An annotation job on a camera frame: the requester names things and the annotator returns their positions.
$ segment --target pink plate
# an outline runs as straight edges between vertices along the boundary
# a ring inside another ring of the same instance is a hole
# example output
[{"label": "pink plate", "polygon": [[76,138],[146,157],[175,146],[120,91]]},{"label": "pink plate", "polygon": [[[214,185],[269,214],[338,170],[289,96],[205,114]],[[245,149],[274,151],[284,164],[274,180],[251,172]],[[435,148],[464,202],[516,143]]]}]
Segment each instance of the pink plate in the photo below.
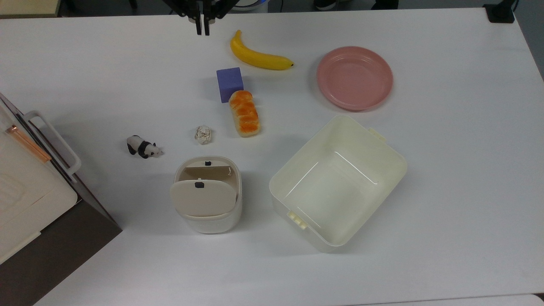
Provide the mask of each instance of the pink plate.
[{"label": "pink plate", "polygon": [[393,72],[381,56],[361,47],[327,53],[317,68],[317,83],[332,103],[351,111],[377,106],[393,87]]}]

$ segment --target purple cube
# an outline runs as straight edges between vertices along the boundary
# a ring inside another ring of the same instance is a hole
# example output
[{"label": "purple cube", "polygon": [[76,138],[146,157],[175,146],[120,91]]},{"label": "purple cube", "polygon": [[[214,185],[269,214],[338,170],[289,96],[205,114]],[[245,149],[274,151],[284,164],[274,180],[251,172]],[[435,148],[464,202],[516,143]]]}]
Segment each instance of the purple cube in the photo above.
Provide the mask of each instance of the purple cube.
[{"label": "purple cube", "polygon": [[219,83],[221,103],[228,103],[228,100],[235,91],[244,90],[242,73],[240,73],[239,67],[218,70],[217,82]]}]

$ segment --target toy panda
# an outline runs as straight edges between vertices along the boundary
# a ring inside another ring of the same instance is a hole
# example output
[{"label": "toy panda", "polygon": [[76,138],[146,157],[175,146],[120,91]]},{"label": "toy panda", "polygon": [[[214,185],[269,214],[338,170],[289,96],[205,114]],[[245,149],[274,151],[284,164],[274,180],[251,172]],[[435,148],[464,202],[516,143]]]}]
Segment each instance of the toy panda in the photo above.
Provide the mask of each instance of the toy panda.
[{"label": "toy panda", "polygon": [[155,143],[151,144],[150,142],[147,142],[140,138],[138,135],[133,135],[127,138],[127,146],[128,151],[134,155],[136,152],[138,152],[138,155],[140,155],[143,158],[148,158],[150,156],[152,157],[159,157],[164,152],[157,148]]}]

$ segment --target toy bread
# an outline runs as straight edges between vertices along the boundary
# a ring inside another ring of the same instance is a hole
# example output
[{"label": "toy bread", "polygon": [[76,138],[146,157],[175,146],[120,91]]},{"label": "toy bread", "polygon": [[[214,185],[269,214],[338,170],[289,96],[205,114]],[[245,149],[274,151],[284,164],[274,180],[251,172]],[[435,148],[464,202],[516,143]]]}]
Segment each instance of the toy bread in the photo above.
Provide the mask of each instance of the toy bread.
[{"label": "toy bread", "polygon": [[252,136],[261,130],[259,116],[253,103],[253,96],[247,90],[235,91],[228,100],[231,106],[234,125],[242,137]]}]

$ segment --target banana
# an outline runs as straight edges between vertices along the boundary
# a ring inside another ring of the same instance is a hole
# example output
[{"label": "banana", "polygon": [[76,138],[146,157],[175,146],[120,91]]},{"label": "banana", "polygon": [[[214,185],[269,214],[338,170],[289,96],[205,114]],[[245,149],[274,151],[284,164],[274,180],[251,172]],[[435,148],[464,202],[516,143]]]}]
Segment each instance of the banana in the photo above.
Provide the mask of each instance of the banana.
[{"label": "banana", "polygon": [[242,42],[241,35],[242,31],[236,31],[236,34],[231,39],[231,50],[232,53],[244,63],[272,70],[285,70],[294,65],[293,62],[286,57],[260,53],[247,48]]}]

